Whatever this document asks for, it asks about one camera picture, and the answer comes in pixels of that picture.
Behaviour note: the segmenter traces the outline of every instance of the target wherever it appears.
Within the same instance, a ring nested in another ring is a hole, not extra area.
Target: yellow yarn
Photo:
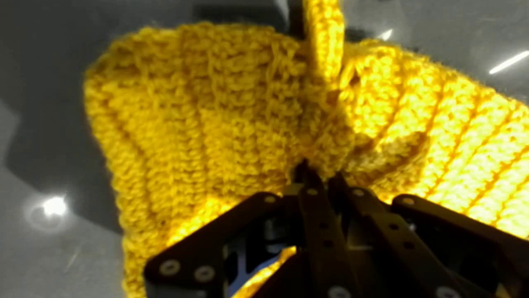
[[[126,231],[124,289],[147,258],[302,158],[388,201],[408,192],[529,235],[529,112],[380,41],[344,44],[336,0],[306,1],[307,41],[251,24],[144,28],[84,81]]]

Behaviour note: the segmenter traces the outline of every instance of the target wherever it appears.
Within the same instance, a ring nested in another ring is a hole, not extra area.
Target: dark surface
[[[248,3],[0,0],[2,298],[122,296],[121,230],[83,114],[83,71],[111,39],[144,24],[215,19],[288,28],[284,0]],[[489,74],[529,49],[529,1],[344,0],[344,9],[352,38],[393,29],[390,41],[519,99],[529,96],[529,57]]]

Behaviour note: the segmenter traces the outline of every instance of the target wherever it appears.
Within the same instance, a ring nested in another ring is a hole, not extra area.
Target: gray background
[[[119,298],[121,230],[109,173],[83,115],[83,69],[144,24],[255,21],[288,28],[284,3],[260,0],[0,0],[0,298]],[[529,96],[527,0],[345,0],[352,38],[433,56],[519,99]],[[48,218],[43,201],[64,197]]]

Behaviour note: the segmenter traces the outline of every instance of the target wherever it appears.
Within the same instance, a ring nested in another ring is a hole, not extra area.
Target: black metal frame
[[[306,162],[283,197],[255,193],[149,259],[147,296],[230,296],[286,246],[256,298],[529,296],[527,241],[415,195],[385,205],[341,175],[324,183]]]

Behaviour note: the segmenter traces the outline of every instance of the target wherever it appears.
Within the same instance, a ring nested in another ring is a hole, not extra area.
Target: yellow crocheted fabric
[[[529,110],[382,41],[344,43],[337,1],[306,3],[306,41],[253,24],[142,28],[88,69],[112,172],[131,298],[149,256],[302,158],[380,198],[417,193],[529,235]]]

